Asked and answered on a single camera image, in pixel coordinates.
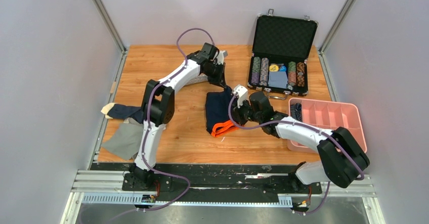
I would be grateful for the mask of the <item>navy orange boxer briefs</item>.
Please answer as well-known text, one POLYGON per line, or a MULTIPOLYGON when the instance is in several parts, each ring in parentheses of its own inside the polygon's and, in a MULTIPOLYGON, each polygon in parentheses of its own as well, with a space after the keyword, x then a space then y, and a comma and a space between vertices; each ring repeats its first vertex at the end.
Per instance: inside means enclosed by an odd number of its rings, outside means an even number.
POLYGON ((206 131, 212 137, 220 137, 238 129, 228 114, 232 89, 227 86, 222 92, 208 92, 205 101, 206 131))

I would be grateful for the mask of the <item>navy striped underwear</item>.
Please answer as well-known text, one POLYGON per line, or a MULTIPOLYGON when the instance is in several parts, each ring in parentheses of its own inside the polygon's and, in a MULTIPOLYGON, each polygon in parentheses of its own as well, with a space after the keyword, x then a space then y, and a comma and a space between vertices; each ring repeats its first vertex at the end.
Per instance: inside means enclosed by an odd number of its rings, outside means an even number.
POLYGON ((297 121, 302 122, 302 105, 300 103, 290 105, 290 116, 297 121))

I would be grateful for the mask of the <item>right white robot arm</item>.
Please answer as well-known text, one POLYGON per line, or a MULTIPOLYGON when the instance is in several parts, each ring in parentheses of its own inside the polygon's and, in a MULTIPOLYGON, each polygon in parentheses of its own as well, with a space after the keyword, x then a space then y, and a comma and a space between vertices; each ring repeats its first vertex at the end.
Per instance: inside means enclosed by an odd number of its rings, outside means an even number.
POLYGON ((256 128, 279 139, 298 142, 319 155, 319 161, 300 163, 289 178, 290 188, 302 192, 316 182, 332 182, 347 188, 353 181, 365 178, 364 170, 370 160, 351 132, 338 127, 335 130, 309 125, 275 111, 262 92, 249 97, 247 93, 232 92, 228 116, 241 129, 250 130, 246 123, 256 122, 256 128))

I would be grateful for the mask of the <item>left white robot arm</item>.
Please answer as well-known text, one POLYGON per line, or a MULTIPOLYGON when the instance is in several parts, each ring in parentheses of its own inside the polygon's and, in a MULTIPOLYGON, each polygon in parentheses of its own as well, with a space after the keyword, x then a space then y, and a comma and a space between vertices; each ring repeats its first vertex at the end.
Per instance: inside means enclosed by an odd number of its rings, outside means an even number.
POLYGON ((183 63, 166 77, 146 84, 141 110, 143 136, 130 173, 142 190, 155 184, 154 167, 160 138, 175 113, 176 94, 191 80, 204 74, 210 84, 225 88, 227 51, 205 43, 202 49, 184 56, 183 63))

